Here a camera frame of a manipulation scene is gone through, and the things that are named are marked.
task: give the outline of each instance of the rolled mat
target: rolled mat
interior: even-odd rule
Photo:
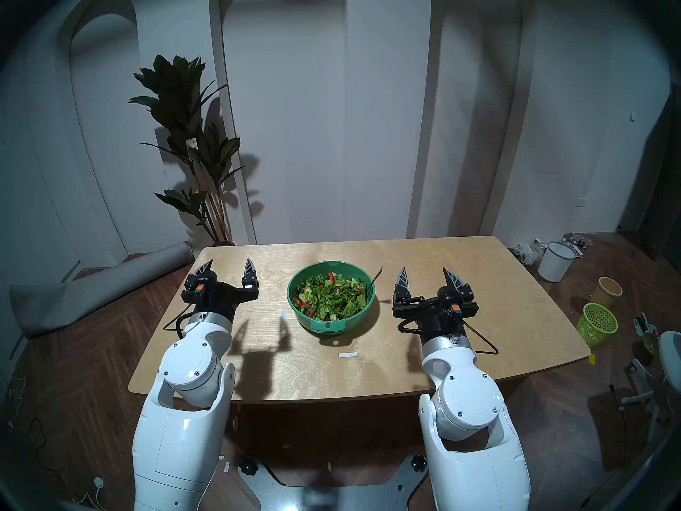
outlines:
[[[171,245],[78,280],[39,286],[8,284],[16,323],[28,339],[63,328],[95,309],[191,261],[188,242]]]

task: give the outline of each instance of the wooden table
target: wooden table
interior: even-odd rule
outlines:
[[[563,312],[527,270],[493,236],[349,241],[288,245],[208,247],[191,268],[210,259],[220,281],[240,286],[251,258],[259,298],[236,311],[233,342],[222,362],[233,362],[232,399],[246,403],[385,397],[428,392],[433,384],[421,368],[417,335],[400,333],[392,316],[392,294],[403,266],[412,296],[435,296],[445,285],[442,267],[471,285],[480,310],[469,323],[491,340],[499,355],[479,355],[477,365],[496,380],[566,365],[591,351]],[[298,324],[288,306],[289,280],[302,267],[339,259],[374,275],[375,300],[366,321],[337,337],[315,336]],[[176,340],[162,326],[185,307],[180,290],[172,299],[128,388],[151,389],[163,353]],[[286,320],[281,320],[285,310]],[[473,349],[488,346],[468,330]],[[357,352],[356,357],[339,354]]]

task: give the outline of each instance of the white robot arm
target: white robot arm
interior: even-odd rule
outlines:
[[[524,511],[530,478],[506,404],[494,380],[475,366],[477,356],[462,319],[475,315],[470,286],[445,270],[438,297],[411,298],[403,269],[395,285],[393,314],[402,332],[423,343],[423,369],[435,383],[419,402],[419,418],[439,511]],[[242,289],[218,282],[210,262],[190,275],[182,298],[192,313],[177,319],[179,339],[163,355],[144,402],[133,440],[136,511],[196,511],[218,461],[235,372],[222,355],[231,344],[231,323],[240,303],[258,297],[250,259]],[[180,322],[189,317],[181,337]],[[405,325],[416,322],[418,330]],[[207,410],[173,408],[177,392]],[[487,446],[450,452],[442,438],[466,439],[488,427]]]
[[[235,371],[220,359],[231,344],[236,307],[258,297],[258,278],[249,259],[242,289],[218,282],[202,266],[185,283],[182,299],[195,311],[180,337],[166,350],[154,385],[146,397],[132,445],[135,511],[195,511],[218,461],[230,411]],[[207,410],[173,408],[177,392]]]
[[[411,298],[406,270],[395,284],[393,314],[405,319],[400,331],[420,335],[423,370],[435,383],[423,394],[419,419],[439,511],[524,511],[530,477],[503,396],[494,380],[475,366],[463,318],[477,313],[468,284],[444,269],[447,285],[436,298]],[[419,329],[405,328],[416,322]],[[447,451],[442,438],[460,441],[488,427],[483,450]]]

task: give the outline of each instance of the salad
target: salad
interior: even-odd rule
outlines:
[[[291,296],[293,306],[317,320],[340,320],[366,307],[366,282],[343,275],[314,275],[300,284]]]

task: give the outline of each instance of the metal base plate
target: metal base plate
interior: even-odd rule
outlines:
[[[260,509],[267,511],[406,511],[411,493],[427,473],[423,456],[409,455],[384,484],[293,487],[277,482],[259,461],[239,465],[239,476],[259,499]]]

